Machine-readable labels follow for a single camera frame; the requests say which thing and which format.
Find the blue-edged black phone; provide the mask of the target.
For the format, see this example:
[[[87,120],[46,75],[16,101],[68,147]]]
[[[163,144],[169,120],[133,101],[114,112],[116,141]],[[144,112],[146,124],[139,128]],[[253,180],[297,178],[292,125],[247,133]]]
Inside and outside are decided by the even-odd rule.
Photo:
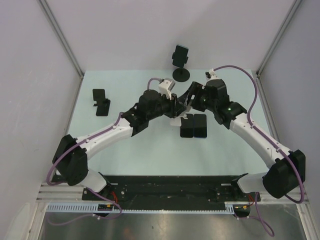
[[[195,138],[207,138],[207,116],[205,114],[195,114],[193,116],[193,135]]]

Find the teal-edged phone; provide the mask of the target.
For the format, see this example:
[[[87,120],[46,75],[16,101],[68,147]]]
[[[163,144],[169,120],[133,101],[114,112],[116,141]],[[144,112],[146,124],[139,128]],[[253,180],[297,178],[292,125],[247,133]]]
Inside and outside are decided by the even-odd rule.
[[[172,54],[172,64],[178,68],[183,68],[187,63],[189,49],[182,45],[176,45],[175,51]]]

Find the black pole phone stand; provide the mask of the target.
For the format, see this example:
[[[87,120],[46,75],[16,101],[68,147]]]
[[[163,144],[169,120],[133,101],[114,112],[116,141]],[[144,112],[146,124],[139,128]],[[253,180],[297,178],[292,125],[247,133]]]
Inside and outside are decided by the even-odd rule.
[[[176,67],[176,69],[173,71],[172,77],[175,81],[182,83],[182,82],[186,82],[190,78],[190,72],[187,69],[185,69],[184,67],[183,68],[179,68],[177,66],[174,66],[174,67]]]

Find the black folding phone stand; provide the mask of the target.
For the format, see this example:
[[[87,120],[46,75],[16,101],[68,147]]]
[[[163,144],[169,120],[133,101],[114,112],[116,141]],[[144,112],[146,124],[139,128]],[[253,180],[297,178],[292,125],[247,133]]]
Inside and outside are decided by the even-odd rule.
[[[106,98],[105,90],[93,89],[92,94],[93,100],[95,101],[93,106],[96,107],[95,115],[97,117],[107,117],[109,115],[111,101]]]

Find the white phone stand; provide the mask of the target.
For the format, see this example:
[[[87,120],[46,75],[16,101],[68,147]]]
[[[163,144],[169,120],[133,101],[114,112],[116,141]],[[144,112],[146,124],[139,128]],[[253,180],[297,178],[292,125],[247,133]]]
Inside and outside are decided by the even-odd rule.
[[[169,121],[169,124],[173,127],[181,127],[182,126],[182,120],[187,120],[187,114],[184,113],[182,115],[177,116],[176,118],[171,118]]]

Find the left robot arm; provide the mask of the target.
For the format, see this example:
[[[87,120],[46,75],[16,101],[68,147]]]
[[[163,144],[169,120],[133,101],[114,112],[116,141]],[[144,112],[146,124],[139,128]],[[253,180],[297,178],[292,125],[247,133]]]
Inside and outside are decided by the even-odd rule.
[[[187,109],[176,94],[171,98],[155,90],[146,90],[137,103],[126,112],[120,112],[116,121],[94,133],[74,138],[65,135],[52,160],[64,183],[82,185],[93,191],[100,200],[110,196],[111,188],[101,173],[88,167],[88,161],[110,145],[133,137],[149,126],[149,122],[161,116],[175,119]]]

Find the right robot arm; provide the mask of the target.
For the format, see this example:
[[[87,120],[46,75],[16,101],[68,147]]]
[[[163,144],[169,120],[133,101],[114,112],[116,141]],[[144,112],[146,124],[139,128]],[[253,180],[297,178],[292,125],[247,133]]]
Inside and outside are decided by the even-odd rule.
[[[220,125],[241,137],[267,166],[267,172],[245,173],[236,179],[236,185],[230,188],[235,200],[242,201],[251,192],[264,191],[280,199],[295,188],[300,190],[298,203],[304,200],[305,155],[285,147],[252,121],[242,105],[230,100],[223,80],[209,80],[206,85],[192,82],[178,100],[194,110],[212,112]]]

